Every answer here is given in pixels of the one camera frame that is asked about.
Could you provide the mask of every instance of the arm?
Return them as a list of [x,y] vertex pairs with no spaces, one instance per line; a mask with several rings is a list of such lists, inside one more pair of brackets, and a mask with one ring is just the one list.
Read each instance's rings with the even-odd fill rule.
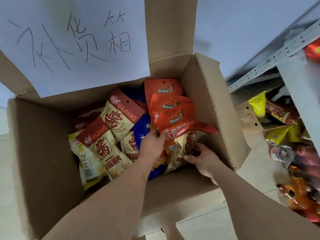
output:
[[167,135],[168,131],[160,137],[155,131],[147,134],[137,161],[66,214],[43,240],[131,239],[140,220],[149,173],[162,153]]
[[220,186],[239,240],[318,238],[317,226],[255,189],[205,145],[197,145],[200,156],[185,156],[185,159]]

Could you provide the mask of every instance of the cardboard box flap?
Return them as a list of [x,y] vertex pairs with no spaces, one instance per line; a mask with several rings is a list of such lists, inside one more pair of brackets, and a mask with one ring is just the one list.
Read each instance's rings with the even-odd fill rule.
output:
[[219,133],[210,134],[209,146],[225,163],[237,170],[247,158],[250,147],[242,133],[219,66],[218,61],[196,53],[187,64],[181,81],[186,96],[190,96],[197,104],[196,119],[214,125],[219,130]]
[[8,118],[21,224],[30,239],[42,238],[83,197],[79,166],[70,160],[70,121],[22,99],[9,100]]
[[[197,0],[145,0],[149,61],[193,53]],[[34,92],[22,72],[0,52],[0,82],[18,95]]]

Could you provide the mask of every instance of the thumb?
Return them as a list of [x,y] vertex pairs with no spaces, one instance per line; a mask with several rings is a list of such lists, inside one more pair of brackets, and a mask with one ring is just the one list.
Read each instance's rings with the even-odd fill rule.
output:
[[186,160],[187,162],[191,163],[191,164],[196,164],[197,163],[197,158],[195,156],[192,156],[192,155],[184,155],[183,159]]
[[168,137],[168,134],[169,134],[169,129],[165,129],[159,137],[160,141],[164,143]]

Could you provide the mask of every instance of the tile floor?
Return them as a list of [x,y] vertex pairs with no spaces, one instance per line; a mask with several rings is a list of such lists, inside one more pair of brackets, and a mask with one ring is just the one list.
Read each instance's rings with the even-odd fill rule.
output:
[[[255,188],[274,200],[278,200],[273,173],[281,170],[278,162],[271,160],[268,146],[261,133],[246,134],[250,155],[238,174]],[[12,143],[8,135],[0,136],[0,239],[24,240],[21,229],[16,228],[19,222],[15,202],[13,174],[11,171]],[[188,239],[237,239],[226,202],[215,205],[207,212],[180,221],[177,228]],[[150,233],[146,239],[165,239],[161,230]]]

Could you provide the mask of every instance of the sheet of paper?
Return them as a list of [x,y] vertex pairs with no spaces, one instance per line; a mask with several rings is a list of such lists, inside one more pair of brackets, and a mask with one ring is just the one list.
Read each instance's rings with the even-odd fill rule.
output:
[[144,0],[1,0],[0,27],[41,97],[150,76]]

